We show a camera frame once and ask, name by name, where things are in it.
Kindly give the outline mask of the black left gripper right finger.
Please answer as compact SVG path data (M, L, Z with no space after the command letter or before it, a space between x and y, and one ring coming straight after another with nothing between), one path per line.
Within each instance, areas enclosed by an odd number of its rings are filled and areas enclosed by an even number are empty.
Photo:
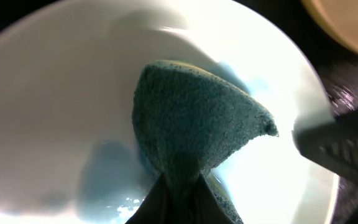
M202 175L196 183L196 224L232 224Z

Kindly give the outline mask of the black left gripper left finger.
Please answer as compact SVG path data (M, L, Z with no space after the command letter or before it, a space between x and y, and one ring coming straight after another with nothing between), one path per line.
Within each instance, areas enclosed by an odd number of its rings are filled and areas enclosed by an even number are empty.
M135 214L126 224L165 224L168 217L168 189L162 174Z

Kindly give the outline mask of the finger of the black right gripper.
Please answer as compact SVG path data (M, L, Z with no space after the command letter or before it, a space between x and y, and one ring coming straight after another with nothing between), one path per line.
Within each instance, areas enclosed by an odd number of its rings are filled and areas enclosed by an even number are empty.
M358 185L358 110L293 137L303 157Z

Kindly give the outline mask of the green yellow sponge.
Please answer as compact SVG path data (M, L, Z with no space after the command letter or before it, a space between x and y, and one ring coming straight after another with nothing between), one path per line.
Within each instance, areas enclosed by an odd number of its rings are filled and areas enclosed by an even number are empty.
M196 223L196 183L203 176L232 223L233 203L207 179L212 169L260 136L277 136L272 114L232 83L194 65L146 65L134 92L132 125L150 165L165 176L167 223Z

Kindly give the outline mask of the yellow plate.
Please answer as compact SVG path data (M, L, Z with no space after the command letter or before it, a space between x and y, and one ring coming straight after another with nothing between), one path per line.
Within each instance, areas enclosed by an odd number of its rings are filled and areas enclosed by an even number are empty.
M358 0L301 0L301 3L325 33L358 54Z

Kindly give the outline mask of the white plate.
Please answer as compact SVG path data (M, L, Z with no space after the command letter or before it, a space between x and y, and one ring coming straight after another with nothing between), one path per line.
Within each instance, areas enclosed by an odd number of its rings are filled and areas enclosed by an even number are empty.
M305 159L297 118L332 120L299 48L234 1L60 1L0 34L0 223L125 223L154 178L131 123L144 65L182 60L273 115L211 174L244 223L330 223L339 178Z

